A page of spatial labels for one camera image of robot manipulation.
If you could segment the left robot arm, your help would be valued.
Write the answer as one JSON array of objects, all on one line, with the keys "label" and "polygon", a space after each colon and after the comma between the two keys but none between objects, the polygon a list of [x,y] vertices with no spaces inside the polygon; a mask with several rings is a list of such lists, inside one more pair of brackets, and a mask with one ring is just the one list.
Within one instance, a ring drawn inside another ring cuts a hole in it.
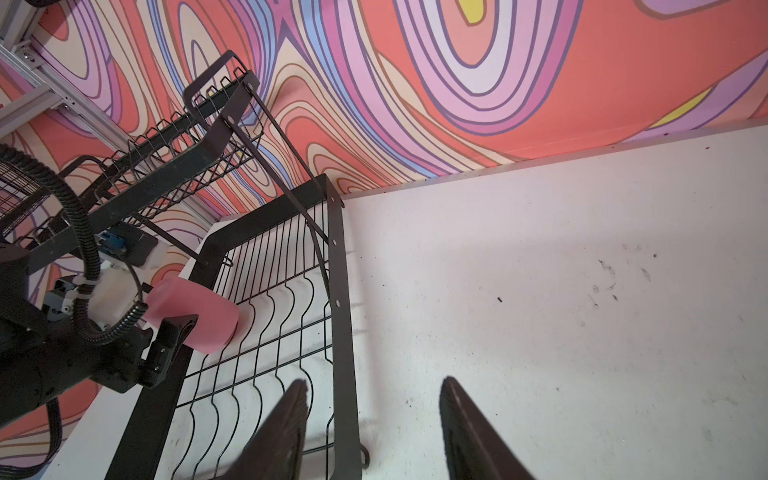
[{"label": "left robot arm", "polygon": [[79,280],[60,281],[53,304],[26,298],[30,252],[1,245],[1,425],[52,402],[85,380],[119,393],[163,382],[186,337],[192,315],[164,318],[156,332],[133,325],[118,339],[92,345],[71,324]]}]

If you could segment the pink plastic cup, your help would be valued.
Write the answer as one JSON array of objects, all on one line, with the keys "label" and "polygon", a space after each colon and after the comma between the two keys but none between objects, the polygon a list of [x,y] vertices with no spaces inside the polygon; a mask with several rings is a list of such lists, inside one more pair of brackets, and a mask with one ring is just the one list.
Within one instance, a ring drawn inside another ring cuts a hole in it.
[{"label": "pink plastic cup", "polygon": [[167,318],[196,315],[196,325],[184,344],[203,354],[220,352],[239,321],[239,309],[234,302],[180,277],[162,280],[145,297],[145,302],[148,310],[144,319],[156,327]]}]

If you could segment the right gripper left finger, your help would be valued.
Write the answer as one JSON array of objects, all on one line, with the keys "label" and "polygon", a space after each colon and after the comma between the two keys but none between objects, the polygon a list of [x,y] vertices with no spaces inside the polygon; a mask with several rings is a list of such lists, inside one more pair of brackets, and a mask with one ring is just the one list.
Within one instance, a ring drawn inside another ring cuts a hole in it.
[{"label": "right gripper left finger", "polygon": [[307,392],[304,380],[290,384],[223,479],[300,477],[308,417]]}]

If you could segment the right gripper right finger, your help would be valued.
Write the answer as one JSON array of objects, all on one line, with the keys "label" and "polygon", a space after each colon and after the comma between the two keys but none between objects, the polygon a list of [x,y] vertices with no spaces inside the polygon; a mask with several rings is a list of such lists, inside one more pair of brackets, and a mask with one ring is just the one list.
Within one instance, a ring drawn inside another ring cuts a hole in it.
[{"label": "right gripper right finger", "polygon": [[534,479],[454,377],[442,382],[439,410],[450,479]]}]

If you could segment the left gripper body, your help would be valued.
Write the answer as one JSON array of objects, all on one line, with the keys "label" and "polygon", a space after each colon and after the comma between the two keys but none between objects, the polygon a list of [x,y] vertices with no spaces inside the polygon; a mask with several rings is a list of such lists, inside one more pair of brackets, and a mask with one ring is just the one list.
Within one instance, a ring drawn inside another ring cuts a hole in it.
[{"label": "left gripper body", "polygon": [[194,330],[197,321],[196,314],[166,317],[161,321],[147,357],[139,367],[139,385],[154,388],[166,379],[180,348]]}]

